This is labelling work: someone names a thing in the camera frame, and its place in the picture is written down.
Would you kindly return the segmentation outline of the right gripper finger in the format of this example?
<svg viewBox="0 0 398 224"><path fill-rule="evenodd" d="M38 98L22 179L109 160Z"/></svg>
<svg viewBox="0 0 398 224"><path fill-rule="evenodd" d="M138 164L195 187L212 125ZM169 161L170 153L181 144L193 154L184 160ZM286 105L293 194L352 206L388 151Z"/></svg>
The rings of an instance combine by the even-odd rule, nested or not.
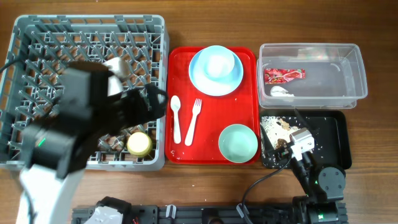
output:
<svg viewBox="0 0 398 224"><path fill-rule="evenodd" d="M300 114L299 110L297 108L294 109L294 113L297 117L297 119L304 125L305 128L307 128L312 134L318 134L319 129L313 129L308 123L307 120Z"/></svg>
<svg viewBox="0 0 398 224"><path fill-rule="evenodd" d="M261 133L262 133L262 143L264 145L264 152L272 152L274 150L274 147L273 147L271 141L269 140L264 127L260 126L260 128L261 128Z"/></svg>

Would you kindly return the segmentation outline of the food scraps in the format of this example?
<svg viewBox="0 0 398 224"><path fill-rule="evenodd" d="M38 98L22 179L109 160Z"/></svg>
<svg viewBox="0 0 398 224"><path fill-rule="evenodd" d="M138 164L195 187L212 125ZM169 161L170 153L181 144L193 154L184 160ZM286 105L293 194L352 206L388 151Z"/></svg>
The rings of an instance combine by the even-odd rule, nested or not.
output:
<svg viewBox="0 0 398 224"><path fill-rule="evenodd" d="M284 117L265 116L261 118L261 126L274 149L277 149L282 143L290 142L290 134L299 130L297 126L291 126L284 120Z"/></svg>

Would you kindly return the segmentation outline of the white plastic spoon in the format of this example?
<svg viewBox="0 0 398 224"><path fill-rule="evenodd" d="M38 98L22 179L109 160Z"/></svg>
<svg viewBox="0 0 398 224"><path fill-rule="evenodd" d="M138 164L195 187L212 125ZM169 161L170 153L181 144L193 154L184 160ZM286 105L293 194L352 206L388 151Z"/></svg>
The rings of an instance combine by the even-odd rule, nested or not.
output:
<svg viewBox="0 0 398 224"><path fill-rule="evenodd" d="M178 118L178 111L181 107L180 99L177 95L174 95L170 101L170 107L174 113L174 143L180 144L182 141L181 132L180 132L180 124Z"/></svg>

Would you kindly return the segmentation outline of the mint green bowl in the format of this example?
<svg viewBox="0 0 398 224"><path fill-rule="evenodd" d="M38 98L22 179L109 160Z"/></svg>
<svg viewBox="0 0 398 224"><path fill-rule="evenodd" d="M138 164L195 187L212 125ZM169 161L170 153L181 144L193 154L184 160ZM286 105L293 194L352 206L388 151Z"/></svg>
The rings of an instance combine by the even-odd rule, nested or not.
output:
<svg viewBox="0 0 398 224"><path fill-rule="evenodd" d="M222 156L233 163L249 162L257 153L258 140L252 129L243 124L232 124L222 130L218 147Z"/></svg>

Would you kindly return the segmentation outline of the yellow plastic cup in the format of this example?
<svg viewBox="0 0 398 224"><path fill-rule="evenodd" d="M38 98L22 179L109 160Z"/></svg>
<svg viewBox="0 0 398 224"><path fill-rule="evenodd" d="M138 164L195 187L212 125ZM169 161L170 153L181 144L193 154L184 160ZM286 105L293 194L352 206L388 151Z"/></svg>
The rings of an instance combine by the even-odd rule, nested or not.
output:
<svg viewBox="0 0 398 224"><path fill-rule="evenodd" d="M146 133L133 133L127 140L127 150L133 156L145 157L152 150L152 139Z"/></svg>

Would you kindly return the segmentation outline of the white tissue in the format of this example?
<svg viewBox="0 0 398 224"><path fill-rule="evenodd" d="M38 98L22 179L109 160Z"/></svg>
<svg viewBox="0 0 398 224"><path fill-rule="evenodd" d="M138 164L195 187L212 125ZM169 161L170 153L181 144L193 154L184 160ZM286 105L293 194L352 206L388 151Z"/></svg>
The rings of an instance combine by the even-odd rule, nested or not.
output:
<svg viewBox="0 0 398 224"><path fill-rule="evenodd" d="M285 88L281 86L273 86L270 92L271 96L274 97L293 97L294 94L289 93Z"/></svg>

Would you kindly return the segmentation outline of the light blue bowl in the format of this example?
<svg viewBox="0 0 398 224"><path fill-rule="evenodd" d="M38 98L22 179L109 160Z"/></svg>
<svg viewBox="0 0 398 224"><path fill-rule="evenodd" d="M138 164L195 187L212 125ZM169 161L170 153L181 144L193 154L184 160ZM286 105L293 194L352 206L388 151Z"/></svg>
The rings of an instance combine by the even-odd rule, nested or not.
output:
<svg viewBox="0 0 398 224"><path fill-rule="evenodd" d="M220 45L212 45L201 51L198 65L213 80L228 76L234 68L232 51Z"/></svg>

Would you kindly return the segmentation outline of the red snack wrapper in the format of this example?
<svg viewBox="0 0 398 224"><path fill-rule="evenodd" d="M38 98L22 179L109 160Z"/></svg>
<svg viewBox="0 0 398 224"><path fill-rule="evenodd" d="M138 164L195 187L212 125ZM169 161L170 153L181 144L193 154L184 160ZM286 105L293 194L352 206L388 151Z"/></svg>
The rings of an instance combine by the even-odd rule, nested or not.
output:
<svg viewBox="0 0 398 224"><path fill-rule="evenodd" d="M264 69L264 83L265 84L283 84L291 82L295 79L304 79L304 69L277 69L265 68Z"/></svg>

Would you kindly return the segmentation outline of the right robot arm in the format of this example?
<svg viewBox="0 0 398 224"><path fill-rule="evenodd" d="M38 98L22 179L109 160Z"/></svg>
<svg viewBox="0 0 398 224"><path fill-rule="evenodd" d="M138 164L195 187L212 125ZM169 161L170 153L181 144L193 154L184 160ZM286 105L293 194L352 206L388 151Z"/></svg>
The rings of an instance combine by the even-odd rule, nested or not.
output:
<svg viewBox="0 0 398 224"><path fill-rule="evenodd" d="M343 203L352 165L340 111L267 110L260 115L261 159L268 169L291 169L305 194L266 205L266 223L347 223Z"/></svg>

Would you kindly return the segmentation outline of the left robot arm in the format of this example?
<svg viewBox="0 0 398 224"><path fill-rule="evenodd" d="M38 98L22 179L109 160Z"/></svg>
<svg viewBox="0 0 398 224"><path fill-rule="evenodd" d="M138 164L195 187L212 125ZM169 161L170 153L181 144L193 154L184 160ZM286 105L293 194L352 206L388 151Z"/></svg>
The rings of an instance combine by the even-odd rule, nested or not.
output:
<svg viewBox="0 0 398 224"><path fill-rule="evenodd" d="M64 91L56 102L59 114L35 119L22 132L19 174L22 187L18 223L63 223L88 158L101 137L159 119L168 96L154 84L108 94L114 73L98 62L68 64L62 78Z"/></svg>

